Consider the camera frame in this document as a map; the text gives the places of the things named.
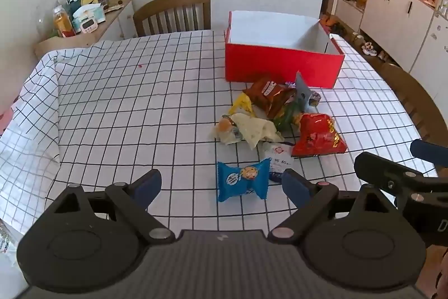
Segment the white cabinet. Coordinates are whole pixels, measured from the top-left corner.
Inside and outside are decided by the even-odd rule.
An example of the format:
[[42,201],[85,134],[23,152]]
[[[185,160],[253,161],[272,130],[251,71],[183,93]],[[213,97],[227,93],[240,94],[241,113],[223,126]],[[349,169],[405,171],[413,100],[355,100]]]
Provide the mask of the white cabinet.
[[384,19],[379,17],[378,14],[384,16],[387,15],[385,12],[386,0],[367,0],[366,9],[364,10],[364,16],[361,21],[361,29],[367,33],[376,42],[377,40],[383,39],[382,33],[385,26]]
[[419,0],[367,0],[361,29],[409,71],[433,13]]
[[129,2],[129,4],[118,15],[118,21],[120,22],[124,39],[137,37],[134,19],[132,18],[133,15],[134,8],[132,7],[132,2]]
[[127,38],[137,37],[134,19],[132,18],[133,14],[134,8],[132,7],[132,2],[129,2],[118,17],[111,23],[100,41],[120,41]]
[[434,17],[422,50],[417,57],[411,75],[427,91],[431,98],[445,98],[448,102],[448,21],[443,17]]
[[338,0],[335,15],[353,31],[359,31],[361,24],[362,12],[345,0]]
[[395,0],[393,26],[396,29],[389,54],[403,68],[411,70],[434,11],[419,0]]

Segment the blue gripper pad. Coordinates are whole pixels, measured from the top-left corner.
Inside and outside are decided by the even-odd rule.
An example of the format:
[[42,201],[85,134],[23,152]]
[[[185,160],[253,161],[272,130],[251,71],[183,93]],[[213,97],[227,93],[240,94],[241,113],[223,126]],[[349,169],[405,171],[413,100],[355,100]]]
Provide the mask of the blue gripper pad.
[[310,201],[309,190],[287,171],[281,176],[281,185],[284,193],[298,209]]
[[129,186],[129,195],[146,210],[161,189],[162,175],[159,170],[152,169]]

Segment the red snack bag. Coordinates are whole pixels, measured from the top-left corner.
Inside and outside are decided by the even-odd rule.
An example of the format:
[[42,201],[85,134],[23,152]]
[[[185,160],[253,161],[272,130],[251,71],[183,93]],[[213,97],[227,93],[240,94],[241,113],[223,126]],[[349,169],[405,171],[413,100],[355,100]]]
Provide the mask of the red snack bag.
[[303,113],[294,120],[294,124],[300,127],[301,135],[292,156],[339,154],[347,150],[333,119],[327,114]]
[[268,119],[272,120],[287,100],[295,95],[296,90],[278,85],[269,77],[264,77],[257,80],[243,93],[249,97],[253,104],[265,111]]

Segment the red box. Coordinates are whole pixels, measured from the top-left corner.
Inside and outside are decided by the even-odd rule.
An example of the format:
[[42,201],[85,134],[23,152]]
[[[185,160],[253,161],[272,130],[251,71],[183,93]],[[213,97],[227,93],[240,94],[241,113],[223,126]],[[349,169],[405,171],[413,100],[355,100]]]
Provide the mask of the red box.
[[344,54],[312,17],[233,11],[225,39],[225,78],[255,82],[265,75],[281,84],[297,71],[310,87],[333,88]]

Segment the white tablecloth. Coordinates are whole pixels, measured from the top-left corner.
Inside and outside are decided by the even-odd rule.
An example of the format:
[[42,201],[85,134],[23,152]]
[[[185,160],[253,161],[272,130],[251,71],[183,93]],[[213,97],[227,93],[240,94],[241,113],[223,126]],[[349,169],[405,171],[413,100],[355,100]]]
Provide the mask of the white tablecloth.
[[[316,89],[317,111],[335,117],[348,152],[297,159],[296,171],[358,190],[353,161],[366,150],[436,176],[432,164],[412,158],[409,145],[419,135],[395,94],[335,38],[346,57],[335,88]],[[247,87],[224,79],[224,48],[223,32],[195,31],[44,56],[0,138],[0,217],[24,233],[67,183],[100,191],[157,168],[162,191],[148,211],[176,234],[273,229],[295,209],[280,185],[271,183],[266,200],[249,194],[217,203],[216,162],[260,160],[246,142],[210,138],[214,122]],[[292,130],[284,136],[297,138]]]

